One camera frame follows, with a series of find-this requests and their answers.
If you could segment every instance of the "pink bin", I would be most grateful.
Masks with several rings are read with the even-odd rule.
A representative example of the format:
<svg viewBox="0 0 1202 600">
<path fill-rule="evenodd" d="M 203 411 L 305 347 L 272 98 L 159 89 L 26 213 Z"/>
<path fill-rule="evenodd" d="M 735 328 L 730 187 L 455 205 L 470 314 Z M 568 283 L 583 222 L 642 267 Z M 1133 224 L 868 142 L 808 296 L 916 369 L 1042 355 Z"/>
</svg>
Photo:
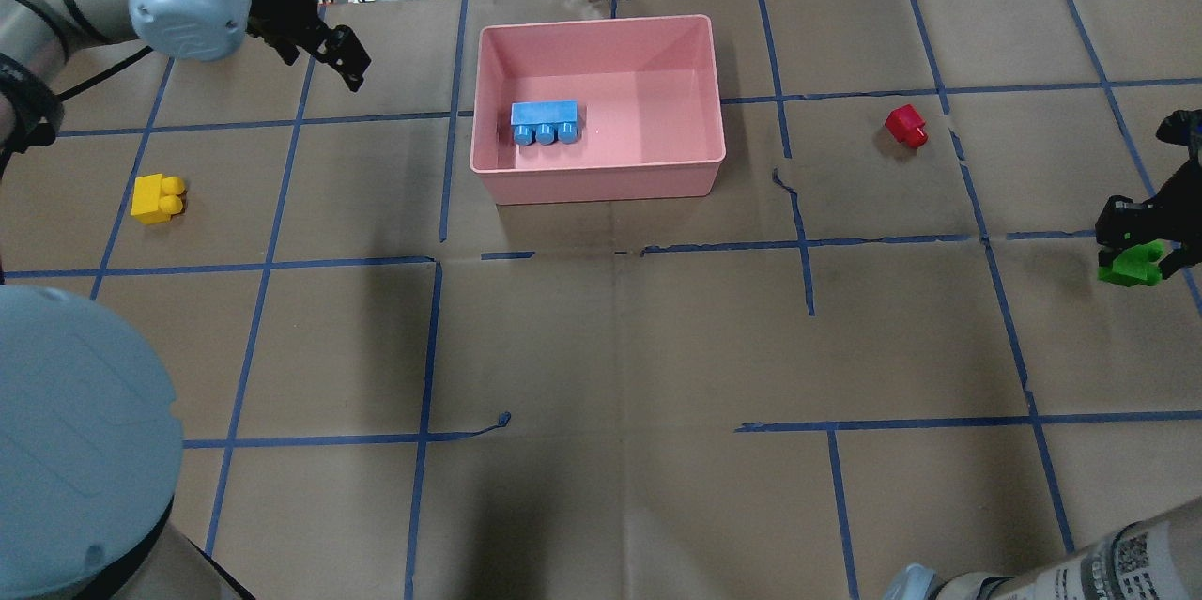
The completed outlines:
<svg viewBox="0 0 1202 600">
<path fill-rule="evenodd" d="M 514 102 L 576 100 L 575 143 L 513 142 Z M 501 206 L 706 196 L 726 158 L 704 14 L 484 28 L 471 168 Z"/>
</svg>

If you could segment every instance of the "table surface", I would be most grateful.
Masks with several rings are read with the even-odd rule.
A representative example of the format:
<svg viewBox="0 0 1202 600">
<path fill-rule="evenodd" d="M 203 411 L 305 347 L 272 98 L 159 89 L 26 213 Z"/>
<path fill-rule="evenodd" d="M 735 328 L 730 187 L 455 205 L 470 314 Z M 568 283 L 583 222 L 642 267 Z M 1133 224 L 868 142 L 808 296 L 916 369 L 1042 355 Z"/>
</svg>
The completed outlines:
<svg viewBox="0 0 1202 600">
<path fill-rule="evenodd" d="M 0 189 L 5 268 L 154 344 L 175 523 L 263 598 L 1019 572 L 1202 492 L 1197 286 L 1097 283 L 1090 232 L 1184 161 L 1154 130 L 1202 107 L 1200 4 L 332 6 L 374 58 L 358 94 L 248 42 L 71 101 Z M 712 17 L 713 194 L 495 207 L 468 161 L 481 28 L 612 13 Z M 881 129 L 905 103 L 917 153 Z M 188 209 L 144 227 L 155 172 Z"/>
</svg>

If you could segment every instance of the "blue lego brick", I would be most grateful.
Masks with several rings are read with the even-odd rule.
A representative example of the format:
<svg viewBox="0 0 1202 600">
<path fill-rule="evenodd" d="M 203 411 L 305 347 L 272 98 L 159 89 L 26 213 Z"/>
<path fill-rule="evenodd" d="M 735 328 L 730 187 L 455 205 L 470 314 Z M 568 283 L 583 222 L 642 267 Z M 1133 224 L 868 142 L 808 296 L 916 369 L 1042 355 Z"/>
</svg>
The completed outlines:
<svg viewBox="0 0 1202 600">
<path fill-rule="evenodd" d="M 528 145 L 553 143 L 573 143 L 579 139 L 579 108 L 575 100 L 557 100 L 549 102 L 514 102 L 510 115 L 513 126 L 513 142 Z"/>
</svg>

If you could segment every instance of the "grid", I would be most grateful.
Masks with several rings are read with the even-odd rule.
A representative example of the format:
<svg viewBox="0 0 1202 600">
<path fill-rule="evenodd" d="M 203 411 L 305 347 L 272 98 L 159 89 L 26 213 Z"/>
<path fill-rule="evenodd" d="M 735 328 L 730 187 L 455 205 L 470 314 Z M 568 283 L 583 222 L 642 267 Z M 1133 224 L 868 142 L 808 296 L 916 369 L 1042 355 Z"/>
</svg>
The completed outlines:
<svg viewBox="0 0 1202 600">
<path fill-rule="evenodd" d="M 1148 191 L 1148 194 L 1154 194 L 1154 185 L 1144 168 L 1143 161 L 1139 156 L 1137 147 L 1132 141 L 1131 133 L 1127 129 L 1126 121 L 1124 120 L 1120 105 L 1118 103 L 1117 96 L 1114 95 L 1114 89 L 1121 88 L 1141 88 L 1141 87 L 1165 87 L 1165 85 L 1179 85 L 1179 84 L 1197 84 L 1202 83 L 1202 78 L 1179 78 L 1179 79 L 1141 79 L 1141 81 L 1127 81 L 1127 82 L 1112 82 L 1107 78 L 1107 73 L 1102 69 L 1100 58 L 1094 49 L 1094 44 L 1090 41 L 1084 23 L 1082 22 L 1081 14 L 1077 10 L 1077 5 L 1073 0 L 1065 0 L 1069 10 L 1073 17 L 1073 22 L 1079 31 L 1082 42 L 1090 57 L 1090 61 L 1094 65 L 1097 75 L 1096 83 L 1065 83 L 1065 84 L 1042 84 L 1042 85 L 1007 85 L 1007 87 L 969 87 L 969 88 L 948 88 L 945 87 L 942 77 L 940 75 L 939 64 L 936 63 L 935 53 L 930 44 L 930 38 L 927 32 L 927 26 L 923 20 L 922 8 L 918 0 L 910 0 L 911 8 L 914 10 L 914 18 L 918 26 L 918 31 L 922 36 L 922 42 L 924 51 L 927 53 L 928 64 L 932 70 L 932 75 L 935 82 L 933 89 L 914 89 L 914 90 L 881 90 L 881 91 L 857 91 L 857 93 L 826 93 L 826 94 L 786 94 L 783 90 L 780 66 L 776 58 L 776 48 L 773 40 L 772 31 L 772 19 L 769 16 L 769 10 L 766 0 L 758 0 L 758 10 L 763 22 L 763 34 L 764 34 L 764 48 L 767 49 L 769 63 L 772 66 L 773 75 L 773 89 L 774 95 L 772 96 L 734 96 L 733 99 L 724 99 L 725 105 L 751 105 L 751 103 L 774 103 L 778 113 L 779 132 L 781 138 L 781 144 L 784 148 L 783 159 L 792 158 L 792 148 L 790 141 L 789 120 L 785 113 L 786 102 L 797 101 L 811 101 L 811 100 L 829 100 L 829 99 L 843 99 L 843 96 L 938 96 L 940 100 L 941 108 L 947 115 L 951 112 L 950 96 L 958 95 L 972 95 L 983 93 L 1013 93 L 1013 91 L 1051 91 L 1051 90 L 1101 90 L 1103 91 L 1107 102 L 1113 113 L 1115 124 L 1123 135 L 1124 143 L 1127 152 L 1130 153 L 1133 166 L 1137 168 L 1139 178 Z M 95 299 L 100 292 L 101 285 L 106 278 L 109 277 L 137 277 L 137 275 L 161 275 L 161 274 L 206 274 L 206 273 L 222 273 L 222 272 L 258 272 L 261 274 L 258 283 L 258 292 L 255 303 L 254 315 L 251 320 L 251 327 L 249 335 L 246 338 L 245 355 L 243 358 L 243 367 L 240 378 L 237 386 L 237 394 L 234 400 L 233 411 L 231 415 L 228 433 L 225 438 L 215 439 L 189 439 L 185 441 L 185 447 L 188 448 L 214 448 L 222 450 L 222 463 L 221 474 L 218 482 L 218 491 L 214 499 L 213 515 L 209 524 L 209 531 L 204 548 L 207 552 L 212 553 L 214 543 L 218 536 L 218 525 L 222 510 L 224 493 L 226 488 L 226 481 L 230 471 L 230 462 L 233 451 L 239 447 L 285 447 L 285 446 L 321 446 L 321 445 L 368 445 L 368 444 L 411 444 L 416 446 L 417 459 L 415 467 L 413 477 L 413 489 L 412 489 L 412 503 L 410 510 L 410 530 L 407 539 L 406 549 L 406 571 L 405 571 L 405 592 L 406 599 L 413 596 L 413 572 L 416 566 L 417 556 L 417 533 L 419 528 L 421 518 L 421 501 L 422 501 L 422 488 L 424 480 L 424 465 L 426 456 L 429 442 L 452 442 L 458 440 L 466 440 L 469 438 L 475 438 L 481 434 L 489 433 L 494 429 L 502 428 L 507 421 L 508 415 L 502 414 L 498 420 L 496 424 L 469 432 L 456 432 L 456 433 L 433 433 L 430 432 L 430 409 L 432 398 L 435 382 L 435 355 L 438 347 L 438 331 L 439 331 L 439 314 L 442 295 L 442 265 L 439 260 L 433 257 L 385 257 L 385 259 L 331 259 L 331 260 L 307 260 L 307 261 L 291 261 L 291 262 L 276 262 L 275 257 L 275 245 L 280 233 L 280 225 L 284 215 L 284 210 L 287 202 L 288 184 L 292 172 L 293 161 L 297 152 L 297 142 L 300 137 L 302 130 L 308 125 L 327 125 L 327 124 L 353 124 L 363 121 L 379 121 L 379 120 L 412 120 L 412 119 L 446 119 L 447 120 L 447 142 L 446 142 L 446 155 L 444 164 L 444 184 L 442 184 L 442 201 L 441 201 L 441 215 L 440 215 L 440 240 L 445 242 L 448 237 L 448 209 L 451 203 L 451 189 L 452 189 L 452 173 L 454 170 L 454 147 L 456 147 L 456 133 L 457 123 L 459 119 L 466 119 L 471 117 L 471 112 L 465 112 L 460 109 L 460 75 L 463 67 L 463 52 L 465 42 L 465 30 L 468 23 L 468 6 L 469 2 L 465 0 L 460 1 L 459 10 L 459 24 L 457 34 L 456 44 L 456 57 L 454 57 L 454 81 L 452 85 L 451 106 L 446 112 L 436 113 L 382 113 L 382 115 L 362 115 L 362 117 L 335 117 L 335 118 L 320 118 L 320 119 L 305 119 L 305 103 L 309 95 L 309 88 L 314 73 L 314 61 L 310 58 L 308 63 L 308 70 L 305 72 L 304 85 L 300 94 L 300 102 L 297 108 L 297 113 L 292 120 L 264 120 L 264 121 L 251 121 L 251 123 L 234 123 L 234 124 L 203 124 L 203 125 L 188 125 L 188 126 L 165 126 L 160 127 L 155 125 L 155 119 L 159 113 L 160 105 L 162 103 L 163 94 L 167 88 L 168 78 L 172 73 L 173 63 L 168 63 L 163 70 L 163 75 L 160 82 L 157 96 L 155 99 L 154 106 L 151 108 L 149 119 L 142 129 L 118 129 L 118 130 L 103 130 L 103 131 L 72 131 L 63 133 L 63 137 L 89 137 L 90 135 L 138 135 L 141 141 L 138 143 L 137 155 L 133 166 L 129 173 L 129 180 L 125 185 L 125 192 L 121 200 L 121 204 L 113 221 L 111 233 L 108 236 L 107 245 L 105 248 L 101 262 L 95 269 L 54 269 L 54 271 L 13 271 L 8 272 L 8 278 L 12 279 L 54 279 L 54 278 L 91 278 L 93 289 L 91 298 Z M 611 18 L 617 18 L 619 14 L 619 5 L 613 2 L 611 5 Z M 218 129 L 249 129 L 249 127 L 291 127 L 291 141 L 288 145 L 288 154 L 285 162 L 284 177 L 281 184 L 279 185 L 278 200 L 275 204 L 274 219 L 270 228 L 270 238 L 268 243 L 266 260 L 262 263 L 248 263 L 248 265 L 213 265 L 213 266 L 194 266 L 194 267 L 155 267 L 155 268 L 109 268 L 109 260 L 112 257 L 113 248 L 117 243 L 117 237 L 119 234 L 121 222 L 124 220 L 124 212 L 127 208 L 130 194 L 132 191 L 133 179 L 139 172 L 139 166 L 142 158 L 147 149 L 147 143 L 149 142 L 151 135 L 154 133 L 172 133 L 172 132 L 189 132 L 189 131 L 202 131 L 202 130 L 218 130 Z M 1010 343 L 1011 356 L 1013 357 L 1014 367 L 1019 376 L 1019 386 L 1025 396 L 1028 412 L 1023 416 L 1001 416 L 1001 417 L 953 417 L 953 418 L 910 418 L 910 420 L 840 420 L 840 421 L 776 421 L 776 422 L 754 422 L 743 423 L 740 427 L 734 429 L 736 433 L 823 433 L 827 438 L 827 446 L 829 452 L 831 469 L 832 469 L 832 489 L 834 492 L 835 506 L 838 511 L 838 523 L 841 534 L 844 562 L 846 566 L 847 588 L 851 598 L 859 598 L 855 556 L 853 556 L 853 541 L 852 534 L 849 525 L 847 516 L 847 499 L 844 493 L 844 481 L 841 462 L 839 456 L 839 433 L 849 430 L 873 430 L 873 429 L 916 429 L 916 428 L 965 428 L 965 427 L 1030 427 L 1034 434 L 1034 440 L 1039 451 L 1040 459 L 1042 462 L 1042 468 L 1045 477 L 1047 481 L 1047 489 L 1052 499 L 1053 509 L 1055 511 L 1057 524 L 1059 527 L 1060 536 L 1066 551 L 1072 551 L 1076 542 L 1073 541 L 1072 531 L 1070 529 L 1067 517 L 1065 516 L 1064 505 L 1060 498 L 1059 487 L 1055 477 L 1055 468 L 1053 467 L 1052 458 L 1048 452 L 1047 440 L 1043 434 L 1043 427 L 1048 424 L 1069 424 L 1069 423 L 1112 423 L 1112 422 L 1153 422 L 1153 421 L 1183 421 L 1183 420 L 1202 420 L 1202 410 L 1176 410 L 1165 412 L 1111 412 L 1111 414 L 1076 414 L 1076 415 L 1043 415 L 1040 412 L 1039 406 L 1035 400 L 1034 393 L 1027 387 L 1027 367 L 1023 358 L 1022 346 L 1019 344 L 1018 334 L 1014 328 L 1014 321 L 1011 316 L 1010 304 L 1006 297 L 1006 291 L 1004 287 L 1002 278 L 998 268 L 998 263 L 994 256 L 994 250 L 990 240 L 990 233 L 988 232 L 984 222 L 984 216 L 982 214 L 981 203 L 977 198 L 976 189 L 974 186 L 974 180 L 970 171 L 968 159 L 965 156 L 964 147 L 954 131 L 951 135 L 951 139 L 959 160 L 959 171 L 964 182 L 964 189 L 968 197 L 970 198 L 974 216 L 976 220 L 976 226 L 978 228 L 977 239 L 984 254 L 984 259 L 989 269 L 989 275 L 993 283 L 993 290 L 995 292 L 998 310 L 1001 314 L 1002 322 L 1006 328 L 1007 339 Z M 779 173 L 773 173 L 773 182 L 781 189 L 785 190 L 790 196 L 792 219 L 796 227 L 796 239 L 792 240 L 754 240 L 754 242 L 726 242 L 726 243 L 697 243 L 697 244 L 676 244 L 670 246 L 647 246 L 638 251 L 639 255 L 661 255 L 661 254 L 704 254 L 710 251 L 732 251 L 732 250 L 776 250 L 776 249 L 796 249 L 798 250 L 799 263 L 801 263 L 801 281 L 805 292 L 805 304 L 807 313 L 810 316 L 817 314 L 815 305 L 815 291 L 814 278 L 811 274 L 811 263 L 809 251 L 813 248 L 822 246 L 849 246 L 849 245 L 922 245 L 932 243 L 951 243 L 951 242 L 966 242 L 970 240 L 970 236 L 965 234 L 929 234 L 929 236 L 900 236 L 900 237 L 880 237 L 875 239 L 864 238 L 825 238 L 825 239 L 810 239 L 807 237 L 803 212 L 799 206 L 798 192 L 795 188 L 786 184 L 781 179 Z M 1034 232 L 1007 232 L 1004 234 L 1007 240 L 1028 240 L 1028 239 L 1055 239 L 1055 238 L 1090 238 L 1093 237 L 1091 231 L 1076 231 L 1076 232 L 1057 232 L 1057 231 L 1034 231 Z M 523 251 L 498 251 L 498 253 L 484 253 L 481 254 L 481 261 L 494 261 L 494 260 L 528 260 L 534 257 L 537 251 L 523 250 Z M 615 251 L 615 254 L 625 255 L 627 251 Z M 422 393 L 422 406 L 421 406 L 421 423 L 419 430 L 417 433 L 407 434 L 377 434 L 377 435 L 332 435 L 332 436 L 294 436 L 294 438 L 242 438 L 238 434 L 239 417 L 242 412 L 242 404 L 245 396 L 246 381 L 250 374 L 251 362 L 255 356 L 255 346 L 258 333 L 260 320 L 263 313 L 263 305 L 267 297 L 267 289 L 270 283 L 270 275 L 273 271 L 278 269 L 299 269 L 299 268 L 329 268 L 329 267 L 362 267 L 362 266 L 398 266 L 398 265 L 419 265 L 433 267 L 434 273 L 434 291 L 432 297 L 432 310 L 429 316 L 429 329 L 428 329 L 428 349 L 426 360 L 426 372 L 424 372 L 424 387 Z M 1202 296 L 1200 296 L 1197 284 L 1194 275 L 1185 272 L 1185 281 L 1190 292 L 1194 297 L 1194 303 L 1202 315 Z"/>
</svg>

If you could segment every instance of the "qr code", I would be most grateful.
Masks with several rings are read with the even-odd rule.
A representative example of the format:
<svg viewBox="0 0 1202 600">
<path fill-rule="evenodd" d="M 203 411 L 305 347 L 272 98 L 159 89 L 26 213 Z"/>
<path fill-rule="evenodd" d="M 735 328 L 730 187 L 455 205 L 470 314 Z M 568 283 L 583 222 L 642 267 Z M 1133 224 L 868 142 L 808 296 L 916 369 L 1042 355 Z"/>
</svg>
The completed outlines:
<svg viewBox="0 0 1202 600">
<path fill-rule="evenodd" d="M 1120 541 L 1114 548 L 1114 571 L 1121 575 L 1135 574 L 1148 566 L 1148 535 L 1141 534 Z"/>
</svg>

